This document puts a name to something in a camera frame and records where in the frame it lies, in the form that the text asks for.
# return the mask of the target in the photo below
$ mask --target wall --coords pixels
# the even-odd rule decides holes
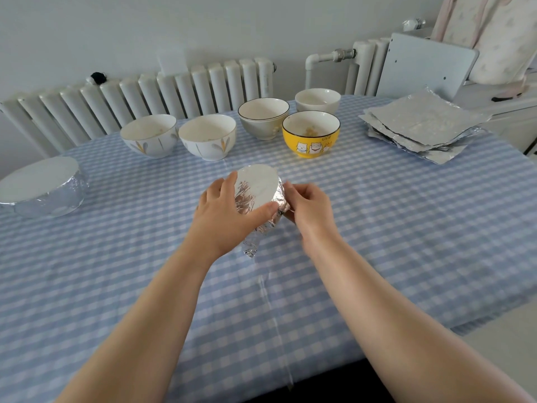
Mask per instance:
[[[277,97],[303,89],[310,53],[389,35],[405,19],[432,22],[442,0],[2,0],[0,99],[13,93],[157,70],[157,51],[190,61],[266,56]],[[342,91],[346,63],[323,63],[314,86]],[[40,158],[0,113],[0,178]]]

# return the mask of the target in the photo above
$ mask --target person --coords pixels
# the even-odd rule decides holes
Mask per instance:
[[[211,264],[278,208],[241,215],[232,172],[201,195],[183,243],[75,374],[57,403],[153,402],[165,397]],[[338,233],[328,196],[285,184],[311,258],[339,313],[396,401],[534,402],[512,379],[382,278]]]

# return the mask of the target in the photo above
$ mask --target blue and white checkered tablecloth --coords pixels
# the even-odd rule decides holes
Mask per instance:
[[[339,140],[314,160],[246,134],[236,113],[237,143],[216,163],[181,145],[147,160],[117,134],[68,152],[90,178],[81,208],[0,215],[0,400],[53,400],[181,243],[199,194],[254,163],[316,182],[345,239],[443,325],[466,332],[526,302],[535,165],[493,135],[442,166],[371,139],[357,116],[387,102],[343,96]],[[282,219],[253,260],[235,250],[209,271],[168,400],[240,401],[362,356]]]

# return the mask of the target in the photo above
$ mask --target forearm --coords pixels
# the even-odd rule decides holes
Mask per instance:
[[[516,383],[384,280],[350,246],[312,255],[339,312],[398,401],[533,401]]]
[[[161,401],[211,263],[195,244],[184,243],[57,402]]]

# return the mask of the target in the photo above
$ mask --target cat illustration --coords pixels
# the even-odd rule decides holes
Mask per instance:
[[[298,145],[296,146],[296,150],[299,153],[305,154],[305,152],[308,150],[308,145],[304,143],[298,143]]]
[[[323,145],[321,143],[312,143],[312,145],[309,146],[309,153],[319,154],[322,148],[323,148]]]

